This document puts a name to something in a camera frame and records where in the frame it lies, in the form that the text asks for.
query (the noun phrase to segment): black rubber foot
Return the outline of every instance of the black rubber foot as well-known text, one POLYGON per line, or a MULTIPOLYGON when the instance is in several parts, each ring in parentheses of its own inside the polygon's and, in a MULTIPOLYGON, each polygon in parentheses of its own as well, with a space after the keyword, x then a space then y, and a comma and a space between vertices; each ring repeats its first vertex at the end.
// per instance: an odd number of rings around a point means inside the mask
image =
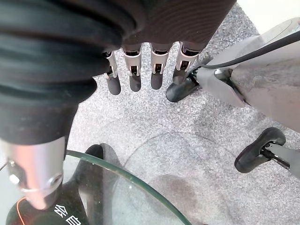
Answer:
POLYGON ((184 70, 177 70, 176 68, 174 69, 173 72, 173 83, 176 85, 179 85, 185 81, 187 77, 187 73, 184 70))
POLYGON ((239 154, 234 162, 235 168, 241 173, 248 173, 259 165, 270 161, 269 158, 261 155, 261 150, 267 143, 284 145, 285 135, 275 127, 265 129, 252 144, 239 154))
POLYGON ((108 89, 113 95, 120 94, 121 85, 120 85, 119 76, 117 76, 116 78, 109 77, 108 79, 106 79, 106 81, 107 81, 108 89))
POLYGON ((130 89, 134 92, 138 92, 141 89, 141 76, 136 76, 135 74, 132 74, 132 76, 129 77, 129 84, 130 89))
POLYGON ((91 156, 95 156, 100 159, 104 159, 104 151, 100 144, 94 144, 94 145, 90 146, 85 151, 85 153, 88 155, 91 155, 91 156))
POLYGON ((190 95, 199 87, 199 84, 190 77, 187 77, 181 84, 172 83, 165 95, 170 102, 179 102, 186 96, 190 95))
POLYGON ((151 74, 151 87, 154 90, 158 90, 161 88, 163 84, 163 75, 160 73, 151 74))

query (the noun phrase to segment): silver metal cylinder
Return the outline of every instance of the silver metal cylinder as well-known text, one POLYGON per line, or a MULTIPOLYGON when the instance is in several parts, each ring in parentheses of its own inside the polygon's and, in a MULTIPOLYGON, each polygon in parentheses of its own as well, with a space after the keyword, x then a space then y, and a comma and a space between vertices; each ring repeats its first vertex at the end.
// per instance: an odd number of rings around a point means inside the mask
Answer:
POLYGON ((36 145, 18 145, 0 139, 0 146, 7 157, 10 180, 32 206, 38 210, 52 206, 63 179, 65 137, 36 145))

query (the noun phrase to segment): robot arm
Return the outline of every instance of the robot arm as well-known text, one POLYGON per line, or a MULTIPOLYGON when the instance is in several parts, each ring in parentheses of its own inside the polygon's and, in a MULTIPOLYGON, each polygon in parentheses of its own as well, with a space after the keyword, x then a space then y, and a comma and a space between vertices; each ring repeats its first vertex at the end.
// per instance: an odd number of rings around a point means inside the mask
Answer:
POLYGON ((0 139, 10 179, 38 210, 53 205, 78 104, 106 73, 120 92, 112 51, 123 48, 130 87, 141 87, 141 46, 152 45, 154 89, 170 46, 181 41, 182 82, 235 0, 0 1, 0 139))

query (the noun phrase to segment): gray carpet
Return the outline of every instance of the gray carpet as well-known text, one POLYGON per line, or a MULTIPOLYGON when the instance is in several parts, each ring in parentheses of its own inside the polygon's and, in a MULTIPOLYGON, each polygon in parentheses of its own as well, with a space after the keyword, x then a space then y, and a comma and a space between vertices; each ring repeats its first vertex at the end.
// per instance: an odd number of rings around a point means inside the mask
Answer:
MULTIPOLYGON (((202 56, 253 34, 255 27, 235 6, 202 56)), ((164 194, 194 225, 300 224, 299 180, 273 162, 249 174, 233 166, 267 127, 280 128, 288 147, 299 147, 299 135, 251 107, 234 108, 202 90, 179 103, 167 101, 178 47, 170 51, 162 88, 152 90, 150 46, 144 46, 138 93, 130 90, 124 57, 117 51, 121 94, 111 95, 105 78, 97 77, 98 90, 80 104, 68 148, 110 145, 121 165, 164 194)))

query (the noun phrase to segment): black caster foot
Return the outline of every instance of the black caster foot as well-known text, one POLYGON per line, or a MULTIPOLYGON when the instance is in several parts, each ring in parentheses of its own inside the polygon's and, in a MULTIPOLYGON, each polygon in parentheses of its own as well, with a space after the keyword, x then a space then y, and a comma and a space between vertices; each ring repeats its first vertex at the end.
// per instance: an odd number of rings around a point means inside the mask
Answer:
POLYGON ((269 143, 284 145, 285 135, 277 128, 265 129, 262 134, 249 146, 247 146, 236 158, 235 168, 241 173, 248 173, 257 166, 270 161, 269 157, 263 155, 263 149, 269 143))
POLYGON ((165 95, 170 102, 179 102, 186 96, 193 93, 199 87, 198 82, 195 78, 188 76, 182 83, 172 83, 165 95))

